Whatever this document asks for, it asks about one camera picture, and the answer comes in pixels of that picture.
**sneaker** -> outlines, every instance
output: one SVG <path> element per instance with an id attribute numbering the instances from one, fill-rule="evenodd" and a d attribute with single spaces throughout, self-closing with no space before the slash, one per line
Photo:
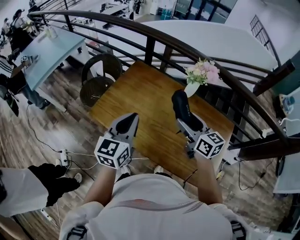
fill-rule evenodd
<path id="1" fill-rule="evenodd" d="M 163 167 L 161 167 L 160 165 L 157 165 L 157 167 L 154 169 L 154 174 L 156 174 L 156 173 L 164 173 Z"/>
<path id="2" fill-rule="evenodd" d="M 45 100 L 43 103 L 43 106 L 40 108 L 41 110 L 45 109 L 47 106 L 49 106 L 51 103 L 48 100 Z"/>
<path id="3" fill-rule="evenodd" d="M 61 166 L 61 161 L 59 159 L 55 160 L 55 166 Z"/>
<path id="4" fill-rule="evenodd" d="M 119 168 L 117 170 L 116 178 L 115 178 L 114 182 L 116 182 L 120 178 L 121 175 L 126 174 L 126 173 L 131 174 L 130 168 L 128 166 L 123 166 L 123 167 Z"/>
<path id="5" fill-rule="evenodd" d="M 83 176 L 79 172 L 74 176 L 74 178 L 78 183 L 81 183 L 83 181 Z"/>

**white shoe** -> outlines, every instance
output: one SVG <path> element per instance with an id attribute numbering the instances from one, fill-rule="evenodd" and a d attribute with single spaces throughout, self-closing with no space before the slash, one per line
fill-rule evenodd
<path id="1" fill-rule="evenodd" d="M 61 161 L 59 159 L 55 160 L 55 166 L 61 166 Z"/>
<path id="2" fill-rule="evenodd" d="M 161 167 L 160 165 L 157 165 L 157 167 L 154 169 L 154 174 L 156 174 L 156 173 L 164 173 L 163 167 Z"/>
<path id="3" fill-rule="evenodd" d="M 128 165 L 123 166 L 117 170 L 116 178 L 115 178 L 114 182 L 116 182 L 120 178 L 121 175 L 126 174 L 126 173 L 131 174 L 131 171 L 130 171 L 130 168 L 128 167 Z"/>
<path id="4" fill-rule="evenodd" d="M 83 181 L 83 176 L 81 175 L 81 173 L 76 173 L 76 175 L 74 176 L 75 180 L 78 182 L 78 183 L 81 183 Z"/>

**light blue table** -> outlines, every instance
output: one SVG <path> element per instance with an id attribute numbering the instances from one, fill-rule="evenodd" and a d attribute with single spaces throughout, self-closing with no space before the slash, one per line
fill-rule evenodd
<path id="1" fill-rule="evenodd" d="M 57 100 L 42 91 L 40 86 L 62 63 L 62 61 L 64 61 L 73 51 L 76 51 L 77 48 L 81 47 L 82 52 L 80 55 L 81 58 L 84 59 L 84 62 L 87 62 L 90 59 L 90 55 L 86 48 L 84 37 L 59 28 L 55 28 L 55 31 L 58 36 L 54 39 L 44 37 L 44 32 L 36 37 L 16 59 L 15 64 L 21 64 L 21 57 L 24 55 L 39 55 L 38 61 L 24 70 L 27 84 L 31 90 L 35 90 L 40 96 L 65 112 L 66 108 Z M 97 76 L 94 69 L 91 69 L 91 71 L 93 76 Z"/>

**white vase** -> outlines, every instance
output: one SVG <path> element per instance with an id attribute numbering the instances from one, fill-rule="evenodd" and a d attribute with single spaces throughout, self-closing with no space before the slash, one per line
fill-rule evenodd
<path id="1" fill-rule="evenodd" d="M 194 82 L 194 83 L 189 83 L 186 88 L 184 89 L 185 93 L 187 94 L 187 97 L 191 97 L 194 95 L 194 93 L 197 91 L 199 88 L 200 83 Z"/>

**chair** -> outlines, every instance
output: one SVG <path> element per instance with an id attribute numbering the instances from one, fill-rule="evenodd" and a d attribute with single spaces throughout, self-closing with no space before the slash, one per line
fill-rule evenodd
<path id="1" fill-rule="evenodd" d="M 88 73 L 90 68 L 97 62 L 103 62 L 103 75 L 88 79 Z M 109 74 L 116 81 L 122 74 L 122 64 L 120 60 L 107 53 L 102 53 L 92 57 L 86 62 L 82 69 L 81 80 L 82 88 L 80 90 L 80 100 L 81 102 L 92 107 L 97 100 L 105 93 L 105 91 L 114 83 L 114 81 L 108 77 Z"/>

